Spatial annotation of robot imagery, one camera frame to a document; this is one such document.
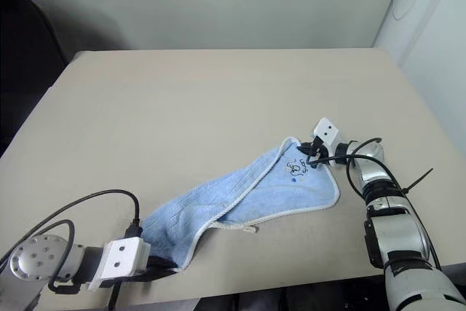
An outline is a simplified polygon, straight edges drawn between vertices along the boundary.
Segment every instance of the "black wire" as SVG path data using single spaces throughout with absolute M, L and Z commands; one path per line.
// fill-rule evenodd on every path
M 356 147 L 353 152 L 351 152 L 351 155 L 354 156 L 356 154 L 356 152 L 358 152 L 360 149 L 362 149 L 365 145 L 371 143 L 371 142 L 380 142 L 382 141 L 382 138 L 371 138 L 367 141 L 364 141 L 361 145 L 359 145 L 358 147 Z M 358 190 L 358 188 L 355 186 L 355 184 L 352 182 L 352 179 L 351 179 L 351 175 L 350 175 L 350 163 L 351 162 L 347 162 L 347 166 L 346 166 L 346 173 L 347 173 L 347 179 L 348 179 L 348 182 L 349 184 L 351 185 L 352 189 L 359 195 L 359 197 L 363 198 L 364 199 L 364 196 L 363 194 Z
M 354 160 L 354 159 L 362 159 L 362 160 L 371 160 L 372 162 L 375 162 L 377 163 L 384 171 L 385 173 L 387 173 L 387 175 L 390 177 L 390 179 L 393 181 L 393 183 L 395 184 L 395 186 L 400 190 L 401 194 L 403 195 L 403 198 L 405 198 L 409 205 L 411 206 L 411 208 L 413 209 L 413 213 L 414 215 L 417 217 L 419 223 L 421 224 L 421 227 L 422 229 L 424 230 L 424 233 L 425 235 L 427 236 L 427 239 L 429 240 L 429 244 L 430 244 L 430 252 L 432 253 L 432 258 L 433 258 L 433 261 L 435 263 L 435 268 L 438 269 L 438 270 L 442 270 L 442 266 L 440 265 L 440 261 L 438 259 L 438 256 L 437 256 L 437 252 L 435 251 L 435 248 L 434 248 L 434 245 L 432 243 L 432 240 L 430 239 L 430 236 L 429 234 L 427 233 L 427 230 L 425 229 L 425 226 L 424 224 L 422 223 L 422 220 L 419 216 L 419 214 L 416 212 L 416 209 L 414 209 L 414 206 L 412 205 L 411 201 L 409 200 L 409 198 L 406 196 L 406 194 L 404 193 L 403 189 L 401 188 L 400 184 L 398 183 L 396 177 L 392 174 L 392 172 L 390 171 L 390 169 L 381 161 L 379 161 L 377 158 L 374 158 L 374 157 L 370 157 L 370 156 L 366 156 L 364 154 L 346 154 L 346 155 L 342 155 L 342 156 L 333 156 L 333 157 L 326 157 L 326 158 L 320 158 L 318 160 L 313 160 L 311 162 L 308 162 L 307 164 L 309 165 L 315 165 L 315 164 L 318 164 L 318 163 L 322 163 L 322 162 L 328 162 L 330 160 Z
M 74 202 L 71 202 L 67 205 L 65 205 L 64 207 L 58 209 L 57 211 L 55 211 L 54 213 L 48 215 L 48 217 L 46 217 L 44 220 L 42 220 L 41 222 L 39 222 L 36 226 L 34 226 L 32 229 L 30 229 L 24 236 L 21 237 L 20 240 L 18 240 L 3 256 L 2 258 L 0 259 L 0 266 L 2 266 L 4 263 L 6 263 L 6 261 L 8 260 L 9 258 L 9 255 L 14 251 L 14 249 L 16 247 L 19 246 L 19 244 L 21 244 L 22 242 L 24 242 L 25 240 L 27 240 L 35 231 L 37 231 L 38 229 L 40 229 L 42 226 L 44 226 L 48 221 L 50 221 L 51 219 L 53 219 L 54 217 L 56 217 L 57 215 L 61 214 L 63 211 L 75 206 L 76 204 L 79 204 L 81 202 L 84 202 L 85 200 L 90 200 L 91 198 L 95 198 L 95 197 L 99 197 L 103 194 L 111 194 L 111 193 L 120 193 L 120 194 L 124 194 L 124 195 L 127 195 L 128 197 L 130 197 L 133 202 L 134 202 L 134 220 L 133 222 L 135 223 L 139 223 L 139 201 L 138 201 L 138 198 L 132 194 L 131 192 L 129 191 L 125 191 L 123 189 L 106 189 L 104 191 L 99 191 L 99 192 L 96 192 L 96 193 L 92 193 L 92 194 L 89 194 L 83 198 L 80 198 L 78 200 L 75 200 Z
M 63 219 L 59 220 L 57 222 L 54 222 L 53 224 L 45 227 L 42 229 L 40 232 L 37 232 L 36 236 L 43 235 L 45 232 L 50 231 L 51 229 L 67 224 L 68 225 L 68 242 L 66 243 L 65 250 L 63 251 L 63 255 L 60 259 L 60 262 L 58 262 L 57 268 L 52 274 L 52 277 L 50 277 L 48 286 L 51 291 L 54 291 L 55 293 L 58 291 L 58 288 L 55 287 L 55 281 L 57 279 L 58 274 L 60 273 L 60 270 L 62 269 L 63 265 L 65 264 L 66 259 L 68 258 L 68 255 L 70 254 L 71 248 L 73 248 L 73 241 L 74 241 L 74 224 L 71 220 L 69 219 Z

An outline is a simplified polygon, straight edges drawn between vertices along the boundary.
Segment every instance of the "light blue towel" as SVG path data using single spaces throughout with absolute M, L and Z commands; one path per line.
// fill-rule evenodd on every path
M 279 149 L 251 165 L 202 184 L 155 210 L 143 222 L 144 241 L 151 255 L 186 269 L 197 241 L 208 228 L 243 229 L 279 216 L 329 208 L 339 190 L 327 166 L 312 169 L 286 138 Z

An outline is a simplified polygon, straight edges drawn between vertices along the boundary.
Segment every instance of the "tabletop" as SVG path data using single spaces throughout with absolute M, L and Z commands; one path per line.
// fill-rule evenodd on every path
M 102 189 L 135 193 L 144 218 L 286 136 L 308 141 L 321 117 L 348 139 L 382 137 L 401 185 L 435 168 L 409 196 L 441 263 L 464 262 L 466 161 L 377 49 L 80 52 L 0 159 L 0 251 L 57 208 Z M 332 173 L 341 191 L 332 208 L 259 224 L 255 234 L 209 229 L 187 270 L 126 283 L 119 304 L 382 273 L 366 252 L 365 205 L 343 169 Z M 122 236 L 131 205 L 104 196 L 60 217 L 74 221 L 75 242 L 102 246 Z M 109 293 L 44 290 L 38 310 L 102 307 Z

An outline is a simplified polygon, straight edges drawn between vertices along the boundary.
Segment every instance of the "printed logo on towel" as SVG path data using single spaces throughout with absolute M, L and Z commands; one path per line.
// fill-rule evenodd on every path
M 292 176 L 304 176 L 309 170 L 307 169 L 307 164 L 302 160 L 291 160 L 286 163 L 287 170 Z

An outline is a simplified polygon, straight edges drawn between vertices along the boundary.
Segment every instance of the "white wall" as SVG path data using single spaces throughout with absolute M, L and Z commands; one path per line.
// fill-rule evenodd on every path
M 370 47 L 390 0 L 34 0 L 77 50 Z
M 466 0 L 395 0 L 393 10 L 375 45 L 398 62 L 466 156 Z M 426 151 L 441 152 L 432 146 Z

